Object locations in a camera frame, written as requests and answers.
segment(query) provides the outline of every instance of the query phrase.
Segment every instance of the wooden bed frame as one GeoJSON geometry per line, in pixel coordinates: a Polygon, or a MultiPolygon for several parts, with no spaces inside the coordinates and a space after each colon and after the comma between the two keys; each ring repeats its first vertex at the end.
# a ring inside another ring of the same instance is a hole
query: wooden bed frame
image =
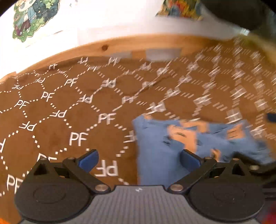
{"type": "Polygon", "coordinates": [[[145,34],[127,36],[85,44],[70,50],[58,53],[46,58],[20,73],[12,72],[4,76],[0,82],[8,77],[24,74],[27,71],[42,68],[54,63],[82,56],[108,56],[119,52],[131,52],[132,58],[146,58],[147,49],[181,49],[181,55],[196,52],[210,44],[216,44],[217,40],[211,40],[198,36],[185,36],[179,34],[145,34]]]}

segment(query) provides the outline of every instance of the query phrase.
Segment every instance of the brown bedsheet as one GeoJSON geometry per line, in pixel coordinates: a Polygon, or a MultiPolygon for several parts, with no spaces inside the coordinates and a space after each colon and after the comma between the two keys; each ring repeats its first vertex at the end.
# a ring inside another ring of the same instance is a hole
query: brown bedsheet
{"type": "Polygon", "coordinates": [[[105,57],[49,65],[0,85],[0,217],[17,223],[14,194],[40,156],[60,162],[97,149],[91,171],[110,186],[137,184],[131,121],[247,119],[275,150],[275,67],[238,39],[170,62],[105,57]]]}

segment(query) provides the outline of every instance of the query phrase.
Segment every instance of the bed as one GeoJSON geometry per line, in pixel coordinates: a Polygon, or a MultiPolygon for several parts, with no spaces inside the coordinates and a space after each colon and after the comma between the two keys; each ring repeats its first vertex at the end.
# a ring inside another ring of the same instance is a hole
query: bed
{"type": "Polygon", "coordinates": [[[86,44],[11,73],[0,85],[0,217],[17,223],[14,194],[41,157],[61,162],[97,149],[90,172],[104,183],[137,184],[132,120],[234,123],[275,150],[275,67],[243,38],[155,34],[86,44]],[[149,49],[179,56],[149,61],[149,49]],[[118,53],[130,52],[128,58],[118,53]]]}

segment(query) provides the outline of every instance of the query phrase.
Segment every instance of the silver bolt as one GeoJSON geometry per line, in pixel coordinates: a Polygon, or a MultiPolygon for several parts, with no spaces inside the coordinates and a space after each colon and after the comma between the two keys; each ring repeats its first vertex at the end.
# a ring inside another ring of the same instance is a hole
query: silver bolt
{"type": "Polygon", "coordinates": [[[172,191],[182,191],[183,190],[183,186],[180,184],[173,184],[171,185],[171,190],[172,191]]]}
{"type": "Polygon", "coordinates": [[[108,190],[108,186],[105,185],[105,184],[98,184],[98,185],[95,187],[95,190],[96,190],[96,191],[99,191],[99,192],[104,192],[104,191],[108,190]]]}
{"type": "Polygon", "coordinates": [[[251,166],[249,167],[249,169],[250,169],[250,170],[258,170],[258,169],[260,169],[260,167],[257,166],[257,165],[251,165],[251,166]]]}

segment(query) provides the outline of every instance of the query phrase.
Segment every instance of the cartoon wall decal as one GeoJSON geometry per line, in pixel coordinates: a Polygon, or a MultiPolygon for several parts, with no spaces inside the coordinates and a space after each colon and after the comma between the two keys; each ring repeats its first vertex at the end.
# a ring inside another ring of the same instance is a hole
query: cartoon wall decal
{"type": "Polygon", "coordinates": [[[18,0],[14,5],[14,31],[12,37],[25,42],[53,18],[59,10],[60,0],[18,0]]]}

